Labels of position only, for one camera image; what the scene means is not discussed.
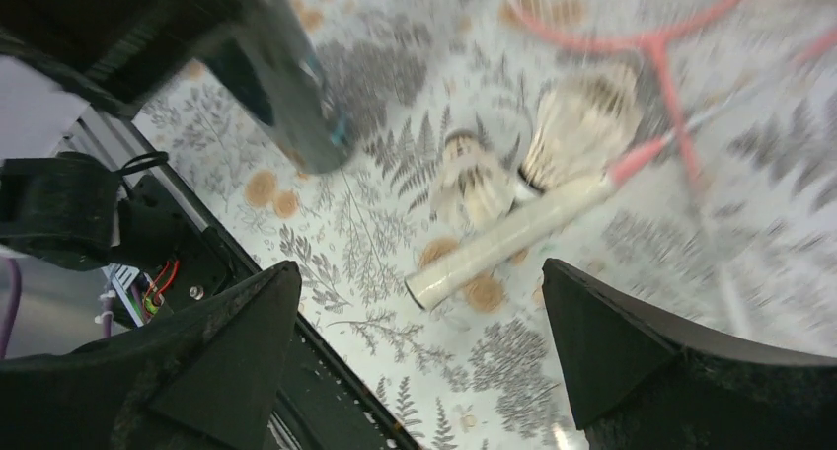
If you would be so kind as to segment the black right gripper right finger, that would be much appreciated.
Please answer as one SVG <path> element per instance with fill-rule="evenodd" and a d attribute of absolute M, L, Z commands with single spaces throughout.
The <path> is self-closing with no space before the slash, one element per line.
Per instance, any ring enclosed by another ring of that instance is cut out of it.
<path fill-rule="evenodd" d="M 832 449 L 836 362 L 734 337 L 556 259 L 543 265 L 577 429 L 593 449 Z"/>

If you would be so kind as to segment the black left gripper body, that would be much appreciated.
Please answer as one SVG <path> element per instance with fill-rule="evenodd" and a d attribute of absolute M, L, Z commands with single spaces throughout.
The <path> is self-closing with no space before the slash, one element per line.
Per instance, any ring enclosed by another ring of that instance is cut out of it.
<path fill-rule="evenodd" d="M 133 117 L 256 0 L 1 0 L 1 52 Z"/>

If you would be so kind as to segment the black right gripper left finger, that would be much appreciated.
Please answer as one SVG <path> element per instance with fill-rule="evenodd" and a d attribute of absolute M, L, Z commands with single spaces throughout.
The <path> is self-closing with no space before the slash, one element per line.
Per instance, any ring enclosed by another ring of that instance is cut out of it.
<path fill-rule="evenodd" d="M 1 364 L 5 449 L 260 449 L 301 276 L 280 262 L 63 355 Z"/>

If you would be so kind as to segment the white shuttlecock pair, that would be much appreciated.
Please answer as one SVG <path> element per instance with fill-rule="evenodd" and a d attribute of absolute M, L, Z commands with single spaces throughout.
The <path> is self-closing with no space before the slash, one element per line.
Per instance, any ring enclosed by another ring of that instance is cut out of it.
<path fill-rule="evenodd" d="M 622 156 L 644 117 L 638 78 L 633 66 L 614 62 L 560 80 L 539 102 L 520 178 L 546 191 L 599 172 Z"/>

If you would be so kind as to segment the black shuttlecock tube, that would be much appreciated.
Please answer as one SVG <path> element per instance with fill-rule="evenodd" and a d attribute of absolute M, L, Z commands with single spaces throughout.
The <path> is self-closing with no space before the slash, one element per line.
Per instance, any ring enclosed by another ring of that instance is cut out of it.
<path fill-rule="evenodd" d="M 348 116 L 290 0 L 246 0 L 202 61 L 299 171 L 329 174 L 349 160 Z"/>

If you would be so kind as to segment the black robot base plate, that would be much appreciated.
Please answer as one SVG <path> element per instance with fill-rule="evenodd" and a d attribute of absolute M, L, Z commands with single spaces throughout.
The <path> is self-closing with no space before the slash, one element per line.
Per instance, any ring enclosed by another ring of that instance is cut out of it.
<path fill-rule="evenodd" d="M 87 108 L 70 128 L 65 144 L 99 158 L 112 169 L 153 151 L 129 121 Z M 129 179 L 134 196 L 189 222 L 181 264 L 166 292 L 170 315 L 196 304 L 189 289 L 215 295 L 260 272 L 228 231 L 168 164 Z M 361 383 L 356 374 L 302 316 L 289 338 L 268 347 L 283 355 L 268 427 L 268 449 L 417 449 L 419 444 Z"/>

